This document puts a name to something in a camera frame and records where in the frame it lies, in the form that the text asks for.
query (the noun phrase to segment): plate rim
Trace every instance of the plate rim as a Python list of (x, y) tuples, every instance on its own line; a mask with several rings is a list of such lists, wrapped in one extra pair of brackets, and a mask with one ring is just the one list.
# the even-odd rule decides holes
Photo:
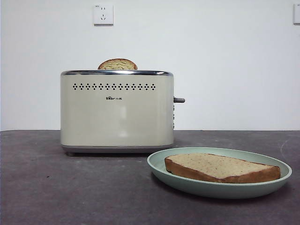
[[(285, 165), (287, 168), (288, 168), (288, 173), (286, 176), (284, 177), (281, 177), (279, 179), (276, 179), (276, 180), (271, 180), (271, 181), (265, 181), (265, 182), (258, 182), (258, 183), (243, 183), (243, 184), (234, 184), (234, 183), (218, 183), (218, 182), (211, 182), (211, 181), (203, 181), (203, 180), (195, 180), (195, 179), (191, 179), (191, 178), (186, 178), (186, 177), (181, 177), (181, 176), (177, 176), (177, 175), (174, 175), (170, 172), (165, 172), (165, 171), (161, 171), (159, 169), (157, 169), (151, 162), (150, 162), (150, 158), (153, 157), (154, 155), (156, 154), (159, 154), (161, 152), (164, 152), (164, 151), (170, 151), (170, 150), (174, 150), (174, 149), (190, 149), (190, 148), (197, 148), (197, 149), (222, 149), (222, 150), (233, 150), (233, 151), (239, 151), (239, 152), (246, 152), (246, 153), (251, 153), (251, 154), (255, 154), (255, 155), (259, 155), (259, 156), (263, 156), (263, 157), (267, 157), (267, 158), (271, 158), (273, 160), (276, 160), (280, 163), (282, 163), (283, 165)], [(242, 186), (262, 186), (262, 185), (268, 185), (268, 184), (274, 184), (274, 183), (278, 183), (278, 182), (281, 182), (281, 181), (284, 181), (286, 179), (288, 179), (291, 174), (292, 174), (292, 168), (285, 162), (282, 162), (281, 160), (279, 159), (276, 159), (276, 158), (273, 158), (273, 157), (270, 157), (270, 156), (266, 156), (266, 155), (263, 155), (263, 154), (259, 154), (259, 153), (255, 153), (255, 152), (250, 152), (250, 151), (242, 151), (242, 150), (236, 150), (236, 149), (227, 149), (227, 148), (214, 148), (214, 147), (180, 147), (180, 148), (171, 148), (171, 149), (166, 149), (166, 150), (161, 150), (161, 151), (157, 151), (157, 152), (154, 152), (152, 153), (151, 155), (149, 155), (147, 157), (147, 163), (148, 165), (160, 172), (160, 173), (163, 173), (165, 175), (168, 175), (168, 176), (171, 176), (171, 177), (174, 177), (176, 179), (182, 179), (182, 180), (186, 180), (186, 181), (192, 181), (192, 182), (195, 182), (195, 183), (201, 183), (201, 184), (212, 184), (212, 185), (220, 185), (220, 186), (237, 186), (237, 187), (242, 187)]]

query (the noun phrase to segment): toaster side panel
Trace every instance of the toaster side panel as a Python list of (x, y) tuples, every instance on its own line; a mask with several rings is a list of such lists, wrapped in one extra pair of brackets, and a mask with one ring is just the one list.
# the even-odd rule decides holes
[(173, 77), (61, 77), (61, 144), (164, 146), (173, 143)]

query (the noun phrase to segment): green plate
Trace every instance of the green plate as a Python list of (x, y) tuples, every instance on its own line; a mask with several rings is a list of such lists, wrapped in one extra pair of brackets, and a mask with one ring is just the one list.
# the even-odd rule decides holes
[[(211, 153), (244, 159), (250, 162), (277, 165), (280, 167), (281, 177), (277, 180), (261, 183), (229, 184), (194, 180), (169, 173), (165, 169), (165, 157), (184, 153)], [(147, 162), (154, 175), (165, 184), (180, 191), (212, 198), (242, 199), (267, 195), (281, 188), (292, 174), (290, 166), (278, 159), (247, 151), (220, 148), (189, 147), (167, 149), (151, 154), (147, 158)]]

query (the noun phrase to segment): toast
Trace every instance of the toast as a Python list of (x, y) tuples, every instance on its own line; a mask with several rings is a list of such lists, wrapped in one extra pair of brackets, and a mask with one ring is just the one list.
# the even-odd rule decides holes
[(111, 59), (101, 63), (98, 69), (103, 70), (137, 70), (134, 62), (127, 59)]
[(206, 153), (168, 156), (165, 167), (174, 175), (218, 183), (258, 183), (280, 178), (278, 166)]

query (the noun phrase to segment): bread crust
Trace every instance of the bread crust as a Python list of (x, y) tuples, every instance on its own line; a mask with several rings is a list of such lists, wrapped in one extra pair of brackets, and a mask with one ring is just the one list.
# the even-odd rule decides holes
[(117, 60), (124, 61), (124, 62), (130, 64), (130, 65), (134, 68), (134, 70), (137, 70), (137, 65), (136, 65), (133, 61), (130, 61), (130, 60), (128, 60), (128, 59), (110, 59), (110, 60), (106, 60), (105, 62), (103, 62), (103, 63), (101, 63), (101, 64), (99, 65), (98, 69), (99, 69), (99, 70), (100, 70), (100, 69), (104, 69), (104, 70), (105, 70), (105, 65), (106, 65), (107, 63), (114, 62), (114, 61), (117, 61)]
[(280, 178), (280, 168), (278, 166), (271, 166), (271, 168), (266, 168), (264, 170), (260, 170), (257, 172), (250, 172), (240, 176), (229, 176), (222, 179), (177, 164), (173, 162), (171, 159), (168, 159), (168, 157), (165, 158), (165, 167), (168, 172), (171, 172), (174, 175), (178, 175), (181, 177), (190, 178), (194, 180), (203, 180), (203, 181), (218, 182), (218, 183), (236, 183), (236, 184), (259, 183), (259, 182), (276, 180)]

